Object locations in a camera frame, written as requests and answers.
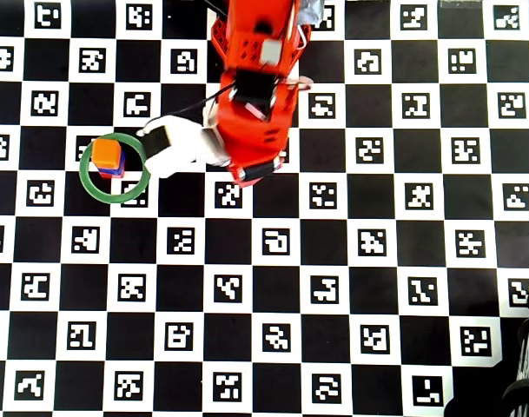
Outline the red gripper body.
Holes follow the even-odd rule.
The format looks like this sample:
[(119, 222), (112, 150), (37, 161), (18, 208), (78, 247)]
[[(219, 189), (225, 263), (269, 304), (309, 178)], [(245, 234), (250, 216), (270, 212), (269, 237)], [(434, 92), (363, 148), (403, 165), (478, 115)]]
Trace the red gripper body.
[(257, 117), (255, 110), (255, 106), (238, 102), (229, 93), (219, 97), (217, 130), (230, 158), (229, 165), (243, 166), (273, 160), (287, 146), (295, 94), (278, 94), (266, 120)]

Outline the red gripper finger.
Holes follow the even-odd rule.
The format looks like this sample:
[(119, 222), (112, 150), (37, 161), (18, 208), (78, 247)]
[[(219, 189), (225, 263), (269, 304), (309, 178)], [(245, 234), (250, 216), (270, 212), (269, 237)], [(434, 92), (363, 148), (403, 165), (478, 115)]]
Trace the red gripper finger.
[(233, 181), (240, 188), (255, 185), (258, 181), (280, 169), (284, 163), (285, 158), (282, 155), (276, 156), (273, 160), (253, 163), (251, 165), (236, 165), (230, 164), (228, 171), (233, 176)]

